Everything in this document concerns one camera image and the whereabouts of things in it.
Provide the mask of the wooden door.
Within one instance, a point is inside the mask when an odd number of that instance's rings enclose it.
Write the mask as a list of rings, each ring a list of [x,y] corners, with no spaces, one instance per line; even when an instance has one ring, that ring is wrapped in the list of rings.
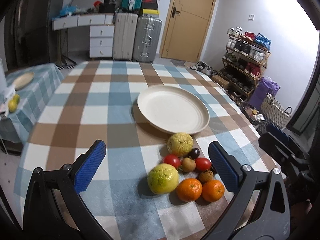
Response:
[[[207,36],[216,0],[171,0],[161,57],[195,62]]]

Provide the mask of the small beige plate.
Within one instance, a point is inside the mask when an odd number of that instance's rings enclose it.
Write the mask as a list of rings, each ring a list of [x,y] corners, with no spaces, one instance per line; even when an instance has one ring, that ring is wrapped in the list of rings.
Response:
[[[17,77],[12,84],[15,87],[15,90],[20,90],[22,88],[24,88],[25,86],[29,85],[29,83],[31,83],[31,81],[34,78],[34,72],[27,72],[24,73],[22,75],[20,75],[19,77]]]

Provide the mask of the brown kiwi fruit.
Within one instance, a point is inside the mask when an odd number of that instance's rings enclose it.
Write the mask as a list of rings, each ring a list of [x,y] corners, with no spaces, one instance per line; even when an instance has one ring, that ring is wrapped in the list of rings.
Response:
[[[181,169],[183,172],[193,172],[196,168],[196,163],[193,159],[190,158],[183,158],[181,161]]]

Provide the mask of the dark purple plum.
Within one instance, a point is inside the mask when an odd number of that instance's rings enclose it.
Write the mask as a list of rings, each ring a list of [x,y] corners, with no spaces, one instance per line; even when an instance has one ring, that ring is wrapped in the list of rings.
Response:
[[[190,159],[197,159],[200,156],[200,150],[198,148],[193,148],[189,153],[188,153],[188,158]]]

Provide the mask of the wrinkled yellow-green citrus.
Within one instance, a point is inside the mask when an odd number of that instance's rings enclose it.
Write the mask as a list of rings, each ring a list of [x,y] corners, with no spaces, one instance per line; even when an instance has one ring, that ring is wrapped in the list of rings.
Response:
[[[187,133],[175,133],[167,141],[167,149],[170,154],[184,157],[193,149],[193,138]]]

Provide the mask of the smooth yellow-green citrus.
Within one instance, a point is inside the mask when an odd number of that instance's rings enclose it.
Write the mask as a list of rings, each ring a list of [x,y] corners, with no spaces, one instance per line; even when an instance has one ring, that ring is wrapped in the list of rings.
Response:
[[[158,164],[148,174],[149,189],[154,194],[166,194],[174,191],[179,184],[179,174],[170,164]]]

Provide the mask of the orange tangerine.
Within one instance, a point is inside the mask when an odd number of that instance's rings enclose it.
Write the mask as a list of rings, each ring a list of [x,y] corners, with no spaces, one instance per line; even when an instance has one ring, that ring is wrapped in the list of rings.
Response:
[[[179,183],[176,194],[183,202],[195,201],[202,194],[202,184],[195,178],[185,179]]]
[[[219,180],[210,180],[203,184],[202,197],[207,202],[216,202],[225,193],[225,187]]]

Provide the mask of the silver suitcase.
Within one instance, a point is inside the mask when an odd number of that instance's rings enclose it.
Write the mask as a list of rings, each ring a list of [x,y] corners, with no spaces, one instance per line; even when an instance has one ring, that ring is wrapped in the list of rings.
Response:
[[[158,18],[140,16],[137,22],[133,47],[133,60],[152,63],[156,57],[156,50],[162,28],[162,21]]]

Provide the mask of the dark low basket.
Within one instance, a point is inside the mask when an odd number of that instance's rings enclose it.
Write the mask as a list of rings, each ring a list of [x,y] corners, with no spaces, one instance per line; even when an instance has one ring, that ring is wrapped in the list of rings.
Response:
[[[249,104],[242,104],[240,110],[252,125],[258,126],[265,121],[263,114]]]

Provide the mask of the red tomato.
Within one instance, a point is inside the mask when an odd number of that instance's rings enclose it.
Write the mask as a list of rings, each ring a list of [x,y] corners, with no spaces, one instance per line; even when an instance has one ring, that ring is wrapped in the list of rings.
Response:
[[[176,169],[179,169],[180,166],[181,166],[180,158],[178,158],[174,154],[169,154],[169,155],[165,156],[164,159],[163,159],[163,163],[169,164],[169,165],[173,166]]]
[[[200,172],[205,172],[211,169],[212,163],[207,158],[197,158],[195,159],[196,169]]]

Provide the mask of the cream round plate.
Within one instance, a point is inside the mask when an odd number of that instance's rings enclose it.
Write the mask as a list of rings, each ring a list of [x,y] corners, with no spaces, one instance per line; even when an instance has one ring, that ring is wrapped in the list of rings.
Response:
[[[152,126],[169,134],[193,135],[204,130],[210,121],[205,104],[191,92],[177,87],[150,86],[139,94],[137,106]]]

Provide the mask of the stacked shoe boxes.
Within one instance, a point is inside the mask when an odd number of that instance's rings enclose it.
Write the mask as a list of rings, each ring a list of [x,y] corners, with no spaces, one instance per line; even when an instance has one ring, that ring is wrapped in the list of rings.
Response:
[[[151,15],[152,17],[159,17],[158,2],[159,0],[142,0],[139,15]]]

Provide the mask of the brown walnut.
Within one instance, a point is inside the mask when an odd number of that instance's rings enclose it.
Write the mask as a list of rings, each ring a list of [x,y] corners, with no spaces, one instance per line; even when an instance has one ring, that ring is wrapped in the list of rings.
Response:
[[[211,170],[206,170],[199,174],[199,181],[203,184],[214,179],[214,174]]]

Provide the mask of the dark refrigerator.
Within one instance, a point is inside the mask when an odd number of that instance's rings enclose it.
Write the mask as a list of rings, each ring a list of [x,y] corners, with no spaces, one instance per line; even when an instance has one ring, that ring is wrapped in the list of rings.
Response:
[[[4,52],[8,70],[57,61],[57,32],[52,20],[63,0],[16,0],[4,19]]]

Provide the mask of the white desk with drawers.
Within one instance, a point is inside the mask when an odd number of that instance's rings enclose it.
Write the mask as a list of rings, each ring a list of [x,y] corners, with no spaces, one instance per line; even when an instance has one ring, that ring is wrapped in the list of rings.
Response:
[[[112,13],[66,16],[53,20],[53,30],[89,27],[89,57],[112,58],[113,19]]]

